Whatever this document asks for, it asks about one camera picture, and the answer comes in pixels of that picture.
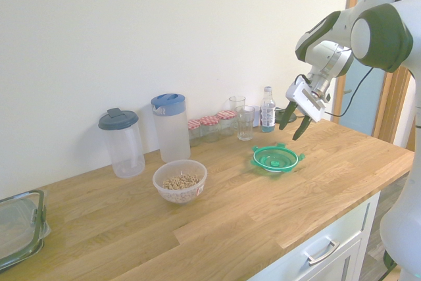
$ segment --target empty glass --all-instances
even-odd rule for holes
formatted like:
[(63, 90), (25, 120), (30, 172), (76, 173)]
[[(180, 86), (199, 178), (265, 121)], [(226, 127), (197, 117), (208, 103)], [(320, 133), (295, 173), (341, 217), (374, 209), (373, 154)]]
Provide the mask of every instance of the empty glass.
[(237, 137), (241, 141), (249, 141), (253, 138), (253, 121), (255, 108), (249, 105), (240, 105), (235, 108), (237, 115)]
[[(233, 95), (232, 97), (230, 97), (230, 108), (232, 111), (235, 111), (236, 107), (239, 107), (241, 105), (245, 105), (245, 97), (242, 95)], [(234, 121), (234, 130), (237, 130), (237, 118), (235, 118)]]

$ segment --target clear plastic pitcher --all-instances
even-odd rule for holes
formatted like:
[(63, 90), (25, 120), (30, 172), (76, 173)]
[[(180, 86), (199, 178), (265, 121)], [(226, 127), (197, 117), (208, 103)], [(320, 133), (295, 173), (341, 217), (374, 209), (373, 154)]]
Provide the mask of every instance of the clear plastic pitcher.
[(188, 159), (190, 142), (185, 97), (167, 93), (153, 98), (151, 104), (161, 159), (166, 163)]
[(98, 127), (104, 131), (105, 142), (110, 154), (112, 169), (120, 178), (137, 176), (145, 168), (142, 142), (137, 121), (132, 111), (109, 109)]

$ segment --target glass jar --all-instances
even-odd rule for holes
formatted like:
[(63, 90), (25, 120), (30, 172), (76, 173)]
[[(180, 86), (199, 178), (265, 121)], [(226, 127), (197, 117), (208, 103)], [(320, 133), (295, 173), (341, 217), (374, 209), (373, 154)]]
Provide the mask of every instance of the glass jar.
[(189, 120), (190, 147), (198, 146), (201, 143), (200, 120)]
[(204, 116), (200, 119), (203, 140), (208, 143), (219, 140), (219, 118), (217, 116)]
[(234, 133), (235, 111), (219, 111), (216, 116), (219, 118), (219, 134), (231, 136)]

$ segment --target door frame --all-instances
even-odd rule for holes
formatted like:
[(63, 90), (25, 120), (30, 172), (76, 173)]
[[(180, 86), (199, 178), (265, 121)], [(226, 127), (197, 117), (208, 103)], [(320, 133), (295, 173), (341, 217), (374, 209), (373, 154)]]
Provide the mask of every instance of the door frame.
[[(358, 0), (347, 0), (347, 8), (354, 7)], [(397, 125), (401, 116), (403, 101), (407, 94), (410, 79), (409, 71), (404, 67), (394, 73), (386, 72), (372, 136), (389, 143), (395, 139)], [(345, 89), (346, 75), (338, 77), (336, 81), (333, 114), (340, 115)], [(333, 122), (339, 123), (339, 118), (333, 116)]]

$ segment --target red checkered jar lid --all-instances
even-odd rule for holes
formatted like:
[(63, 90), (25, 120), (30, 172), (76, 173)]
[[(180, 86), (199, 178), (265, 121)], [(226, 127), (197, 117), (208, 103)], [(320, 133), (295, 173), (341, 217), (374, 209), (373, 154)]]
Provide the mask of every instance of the red checkered jar lid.
[(200, 120), (189, 120), (189, 130), (195, 130), (196, 128), (200, 128)]
[(204, 116), (203, 118), (200, 119), (200, 123), (202, 125), (207, 125), (207, 126), (217, 125), (219, 123), (219, 118), (214, 115)]
[(229, 120), (231, 118), (235, 118), (235, 112), (229, 110), (219, 111), (216, 115), (220, 120)]

